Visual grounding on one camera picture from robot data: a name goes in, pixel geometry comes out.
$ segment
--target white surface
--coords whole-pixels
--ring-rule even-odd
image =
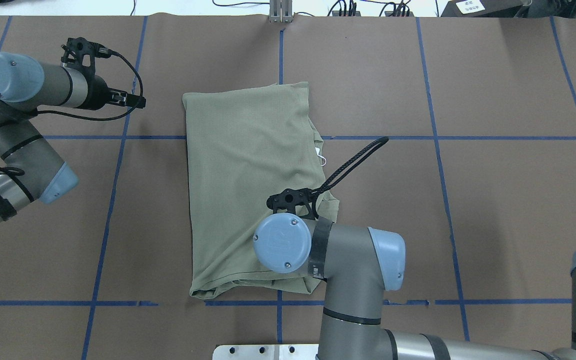
[[[265,348],[263,353],[259,353],[261,347]],[[318,344],[221,345],[212,352],[212,360],[314,360],[318,348]]]
[[[215,0],[217,4],[239,3],[244,0]],[[438,0],[439,13],[444,11],[448,0]],[[293,0],[293,12],[308,12],[315,16],[326,16],[333,0]],[[361,16],[378,16],[382,4],[359,0],[357,10]],[[435,0],[410,0],[408,4],[414,16],[437,16]],[[133,9],[133,0],[15,0],[0,4],[0,16],[128,16]],[[268,5],[242,5],[219,7],[211,0],[137,0],[135,14],[146,16],[164,12],[175,15],[240,16],[268,14]]]
[[[455,5],[457,5],[457,8],[462,14],[471,14],[486,10],[486,7],[484,7],[480,0],[460,1],[455,3]]]

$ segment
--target white mounting plate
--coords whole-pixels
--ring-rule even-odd
[[[315,360],[318,348],[318,344],[220,345],[212,360]]]

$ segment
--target green cloth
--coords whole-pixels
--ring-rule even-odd
[[[311,294],[319,280],[263,266],[252,246],[285,189],[315,189],[325,176],[315,148],[323,140],[308,117],[308,82],[186,93],[188,185],[192,222],[190,296],[214,299],[234,287]],[[335,221],[339,201],[326,192],[317,212]]]

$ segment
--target gray robot arm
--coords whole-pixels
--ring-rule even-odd
[[[284,212],[262,221],[253,246],[272,271],[326,280],[319,360],[576,360],[576,265],[573,348],[546,353],[382,329],[384,290],[398,290],[403,281],[398,234]]]
[[[84,38],[70,38],[63,48],[62,66],[41,63],[28,55],[0,52],[0,159],[6,164],[0,167],[0,222],[36,199],[52,203],[79,182],[70,166],[30,123],[31,118],[41,114],[37,107],[97,110],[112,104],[131,107],[128,114],[146,105],[142,96],[108,88],[95,75],[94,58],[117,53]],[[83,65],[85,55],[90,56],[90,66]]]

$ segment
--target white label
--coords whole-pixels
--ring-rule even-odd
[[[462,14],[470,14],[486,10],[486,7],[482,5],[482,2],[480,2],[480,0],[466,0],[457,2],[455,3],[455,5],[457,5],[459,11]]]

